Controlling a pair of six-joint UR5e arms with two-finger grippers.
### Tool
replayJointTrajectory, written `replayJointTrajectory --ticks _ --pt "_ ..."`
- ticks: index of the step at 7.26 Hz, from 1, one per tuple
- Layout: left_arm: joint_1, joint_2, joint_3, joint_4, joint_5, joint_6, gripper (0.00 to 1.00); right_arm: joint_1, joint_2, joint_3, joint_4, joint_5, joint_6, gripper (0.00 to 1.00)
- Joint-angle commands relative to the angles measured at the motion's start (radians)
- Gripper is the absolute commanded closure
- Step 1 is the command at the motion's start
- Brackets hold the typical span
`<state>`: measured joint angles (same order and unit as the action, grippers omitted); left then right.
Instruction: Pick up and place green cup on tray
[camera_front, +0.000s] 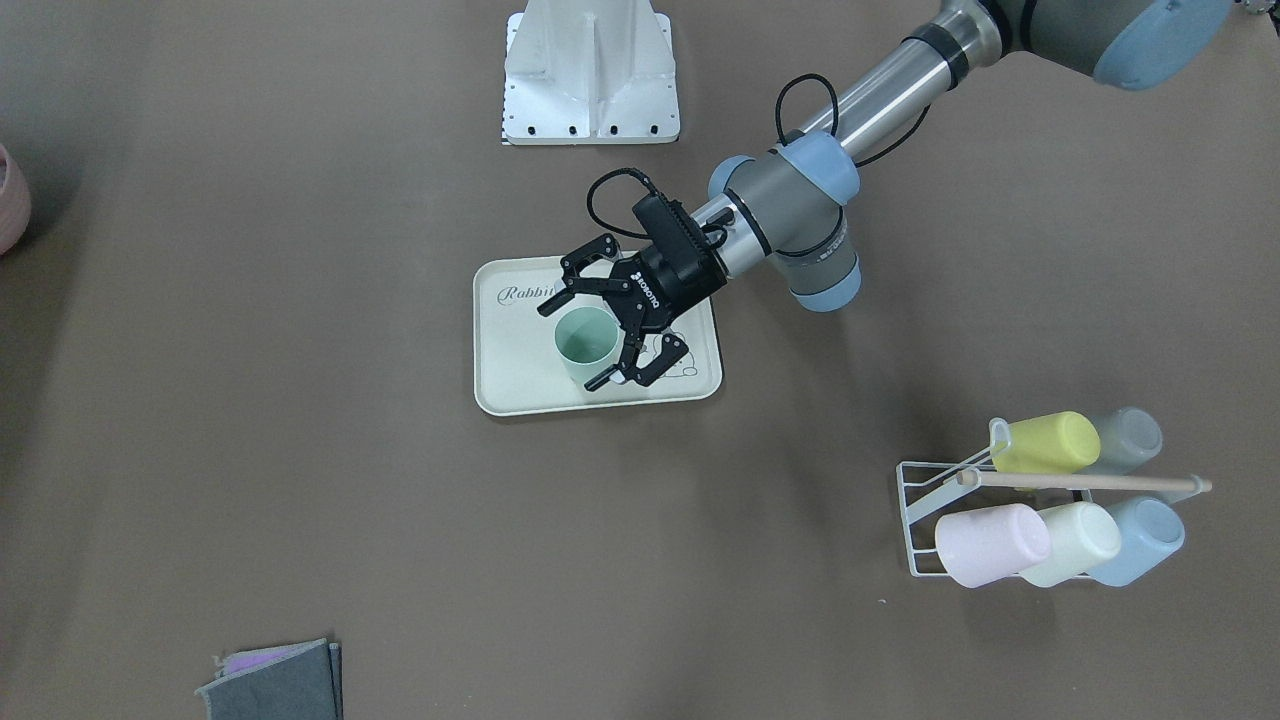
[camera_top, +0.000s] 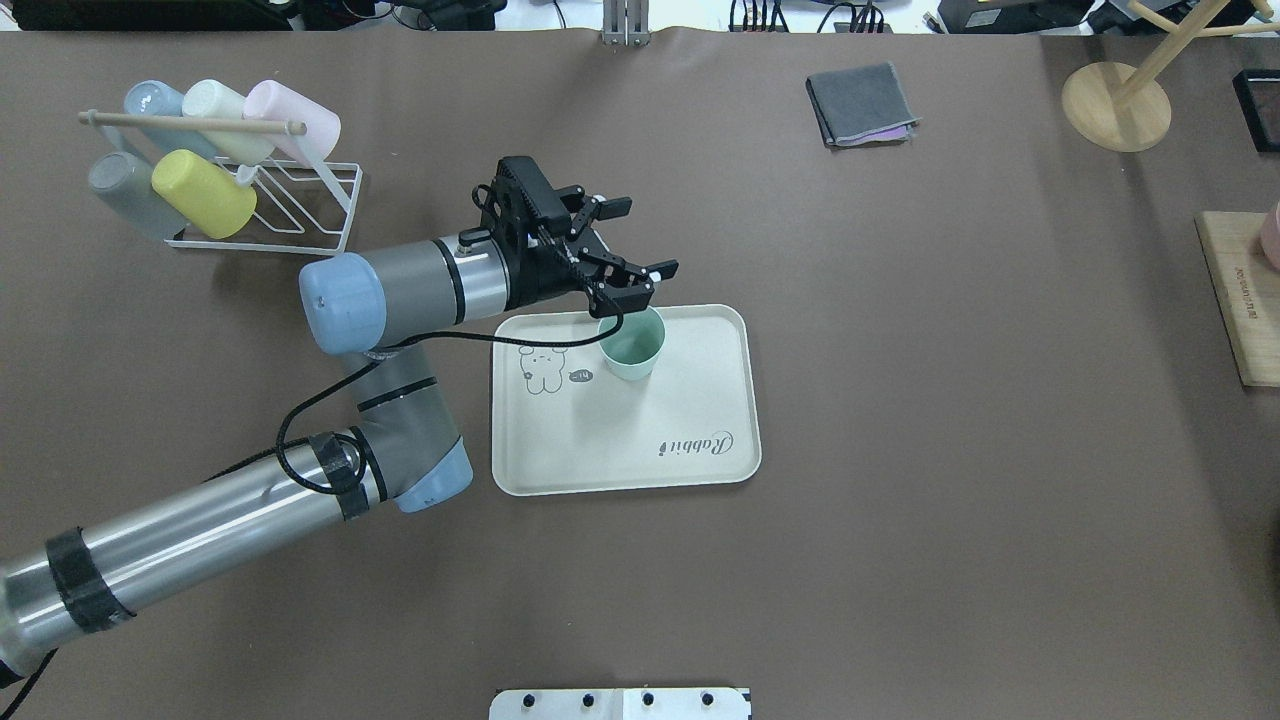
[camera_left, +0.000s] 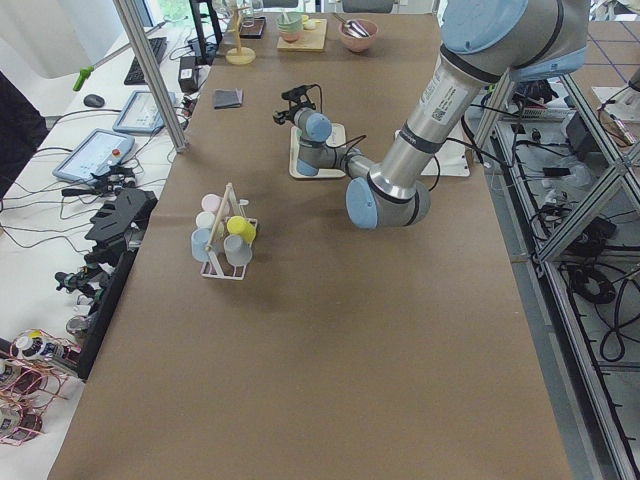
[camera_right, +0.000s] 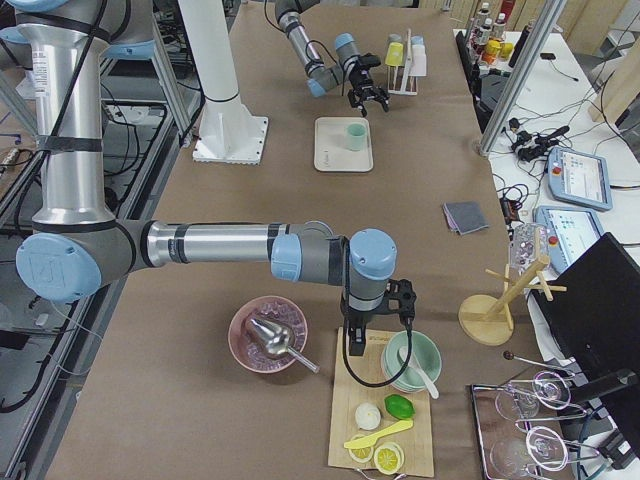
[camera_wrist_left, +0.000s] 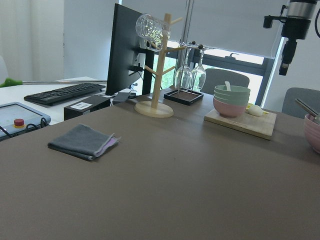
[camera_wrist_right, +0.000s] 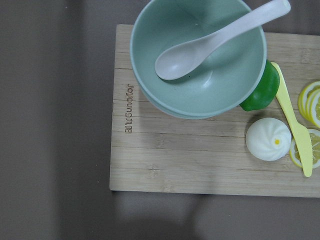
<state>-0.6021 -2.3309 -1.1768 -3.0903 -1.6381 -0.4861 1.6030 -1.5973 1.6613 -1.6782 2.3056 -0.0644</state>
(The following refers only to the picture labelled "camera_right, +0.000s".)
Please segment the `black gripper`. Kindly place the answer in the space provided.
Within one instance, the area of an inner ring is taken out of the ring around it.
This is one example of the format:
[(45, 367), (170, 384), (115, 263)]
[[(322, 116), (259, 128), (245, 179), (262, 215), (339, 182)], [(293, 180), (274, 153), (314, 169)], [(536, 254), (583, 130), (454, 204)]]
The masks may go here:
[(343, 328), (348, 333), (348, 354), (350, 356), (363, 355), (365, 350), (366, 325), (373, 319), (374, 310), (358, 310), (347, 302), (340, 305), (343, 315)]
[(359, 111), (363, 118), (367, 117), (367, 110), (363, 100), (375, 100), (384, 112), (389, 111), (389, 94), (384, 88), (377, 88), (365, 67), (353, 67), (349, 73), (351, 89), (347, 93), (350, 106)]

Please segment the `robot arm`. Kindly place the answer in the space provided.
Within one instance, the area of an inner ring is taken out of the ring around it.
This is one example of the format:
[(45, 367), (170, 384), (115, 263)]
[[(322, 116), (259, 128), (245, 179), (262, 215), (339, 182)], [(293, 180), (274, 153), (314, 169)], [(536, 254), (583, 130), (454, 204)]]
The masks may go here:
[[(314, 96), (348, 80), (348, 99), (388, 111), (388, 94), (369, 75), (380, 65), (361, 55), (348, 34), (336, 39), (339, 62), (327, 69), (310, 45), (300, 15), (320, 1), (275, 1), (278, 27), (304, 62)], [(34, 233), (16, 253), (20, 278), (37, 295), (74, 302), (142, 268), (169, 262), (268, 261), (272, 275), (343, 288), (341, 311), (350, 355), (363, 355), (373, 316), (397, 314), (406, 328), (412, 303), (392, 280), (396, 245), (383, 231), (366, 229), (350, 240), (322, 222), (305, 224), (195, 223), (118, 220), (104, 197), (100, 57), (115, 46), (150, 44), (151, 1), (8, 1), (17, 30), (30, 44), (35, 76), (42, 207)], [(220, 1), (179, 1), (182, 19), (204, 81), (199, 158), (259, 163), (268, 126), (242, 103)]]
[(377, 55), (361, 54), (353, 36), (343, 33), (336, 37), (334, 48), (337, 59), (327, 67), (313, 46), (301, 22), (301, 14), (317, 5), (318, 1), (276, 1), (275, 18), (278, 27), (289, 39), (304, 66), (307, 86), (314, 97), (324, 96), (330, 90), (349, 83), (347, 97), (352, 108), (367, 116), (365, 103), (375, 101), (385, 112), (389, 111), (388, 91), (376, 85), (370, 70), (381, 65)]

